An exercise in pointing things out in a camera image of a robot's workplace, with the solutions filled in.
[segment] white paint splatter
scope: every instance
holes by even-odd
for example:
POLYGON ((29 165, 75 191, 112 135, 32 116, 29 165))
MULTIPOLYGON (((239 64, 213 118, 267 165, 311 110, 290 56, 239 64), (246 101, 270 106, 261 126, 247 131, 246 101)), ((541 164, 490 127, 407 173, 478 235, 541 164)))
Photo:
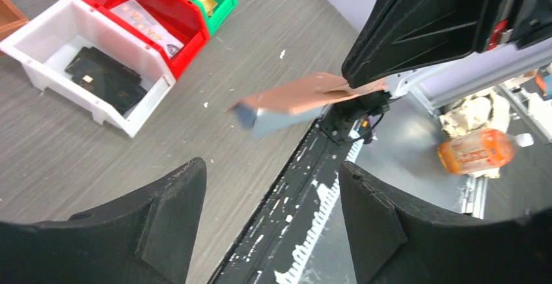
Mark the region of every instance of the white paint splatter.
POLYGON ((297 156, 297 161, 300 161, 300 160, 301 160, 301 158, 303 157, 303 155, 305 154, 306 151, 307 151, 307 148, 305 147, 305 148, 303 149, 303 151, 301 152, 301 154, 299 154, 299 156, 297 156))
MULTIPOLYGON (((349 133, 351 138, 359 137, 356 131, 349 133)), ((357 141, 353 144, 353 147, 349 151, 346 160, 350 162, 356 161, 360 150, 362 148, 363 141, 357 141)), ((316 179, 312 180, 311 184, 316 188, 316 193, 320 199, 319 210, 314 213, 314 219, 312 221, 312 227, 307 231, 305 241, 302 244, 296 245, 295 250, 292 252, 293 264, 292 267, 284 273, 280 273, 274 270, 274 276, 278 284, 298 284, 301 279, 301 275, 307 265, 307 261, 318 241, 326 222, 329 219, 329 215, 339 198, 339 179, 335 177, 334 183, 331 188, 326 185, 318 183, 316 179)))
POLYGON ((289 225, 286 225, 286 226, 282 229, 282 232, 280 233, 280 238, 282 238, 282 235, 286 234, 286 231, 288 230, 288 227, 289 227, 289 225))
POLYGON ((268 214, 268 216, 272 216, 272 214, 274 213, 274 210, 276 210, 276 207, 278 207, 278 204, 280 203, 280 199, 278 199, 276 201, 276 203, 274 204, 274 207, 272 207, 272 210, 270 211, 270 213, 268 214))
POLYGON ((247 253, 247 259, 251 258, 251 255, 255 252, 255 248, 257 247, 257 244, 262 240, 262 238, 264 237, 263 234, 261 234, 257 240, 255 241, 255 243, 253 244, 253 246, 251 246, 251 250, 249 250, 249 253, 247 253))

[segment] cable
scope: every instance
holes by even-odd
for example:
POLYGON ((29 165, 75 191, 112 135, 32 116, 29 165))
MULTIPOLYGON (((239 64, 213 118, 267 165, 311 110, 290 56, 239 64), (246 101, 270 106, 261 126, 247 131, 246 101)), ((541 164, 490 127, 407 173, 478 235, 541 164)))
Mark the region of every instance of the cable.
POLYGON ((376 121, 376 123, 374 123, 373 126, 370 126, 370 128, 369 128, 366 132, 364 132, 361 136, 359 136, 359 137, 357 137, 357 138, 355 138, 355 139, 346 139, 345 142, 347 142, 347 143, 354 143, 354 142, 356 142, 356 141, 360 141, 360 140, 364 139, 370 132, 374 131, 374 129, 378 126, 378 124, 379 124, 379 123, 381 122, 381 120, 383 119, 383 115, 384 115, 384 114, 385 114, 385 113, 382 113, 382 114, 379 116, 379 118, 378 118, 378 120, 376 121))

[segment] metal frame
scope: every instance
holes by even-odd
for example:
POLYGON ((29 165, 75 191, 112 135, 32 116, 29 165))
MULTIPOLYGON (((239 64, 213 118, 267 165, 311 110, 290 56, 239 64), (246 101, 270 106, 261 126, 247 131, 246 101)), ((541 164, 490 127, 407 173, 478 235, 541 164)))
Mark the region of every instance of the metal frame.
MULTIPOLYGON (((433 77, 439 74, 442 75, 447 72, 447 70, 458 66, 459 63, 469 62, 471 57, 472 56, 468 56, 464 59, 460 59, 459 61, 456 61, 456 63, 443 64, 443 68, 438 68, 440 73, 433 73, 431 76, 433 77)), ((470 94, 474 94, 481 90, 498 85, 508 79, 512 79, 520 74, 540 68, 541 66, 549 63, 552 63, 552 42, 548 42, 538 51, 538 53, 528 51, 518 59, 498 66, 496 69, 478 76, 475 80, 470 81, 469 83, 463 83, 463 85, 444 92, 435 98, 428 98, 424 94, 424 90, 420 86, 421 82, 418 82, 416 87, 410 88, 410 91, 416 93, 414 95, 417 95, 417 98, 429 111, 435 111, 440 107, 460 100, 470 94)))
POLYGON ((419 90, 419 85, 431 77, 440 74, 449 68, 461 63, 463 59, 457 61, 451 61, 448 63, 437 64, 435 66, 429 66, 417 70, 400 72, 393 74, 385 78, 385 84, 387 84, 387 90, 391 94, 392 98, 399 98, 412 92, 413 90, 419 90))
POLYGON ((525 107, 525 105, 523 105, 523 103, 521 103, 521 101, 516 98, 516 96, 514 96, 514 94, 506 87, 506 85, 497 85, 497 91, 501 96, 503 96, 510 102, 510 106, 512 106, 512 109, 516 111, 521 120, 527 123, 531 131, 535 135, 537 135, 541 139, 541 141, 543 141, 543 143, 552 143, 552 134, 550 134, 548 130, 544 128, 538 120, 534 119, 533 116, 529 114, 528 109, 525 107))
POLYGON ((463 192, 462 213, 483 219, 489 179, 486 177, 468 178, 463 192))

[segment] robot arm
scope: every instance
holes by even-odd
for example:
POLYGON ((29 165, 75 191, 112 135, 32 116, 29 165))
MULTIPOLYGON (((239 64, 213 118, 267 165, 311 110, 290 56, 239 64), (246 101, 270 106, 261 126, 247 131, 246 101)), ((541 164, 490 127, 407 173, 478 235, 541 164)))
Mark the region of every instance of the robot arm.
POLYGON ((352 122, 385 113, 392 99, 427 78, 424 72, 503 44, 521 50, 550 36, 552 0, 377 0, 342 74, 354 89, 386 77, 387 92, 333 106, 323 131, 346 142, 352 122))

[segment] white plastic bin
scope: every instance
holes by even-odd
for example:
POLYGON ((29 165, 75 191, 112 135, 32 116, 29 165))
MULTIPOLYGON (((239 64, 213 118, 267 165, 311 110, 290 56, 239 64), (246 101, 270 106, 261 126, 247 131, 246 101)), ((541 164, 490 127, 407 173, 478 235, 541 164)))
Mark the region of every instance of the white plastic bin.
POLYGON ((81 0, 59 0, 4 39, 0 50, 23 65, 33 85, 50 89, 134 137, 175 84, 158 51, 81 0), (99 50, 138 72, 146 96, 124 115, 71 80, 64 69, 83 46, 99 50))

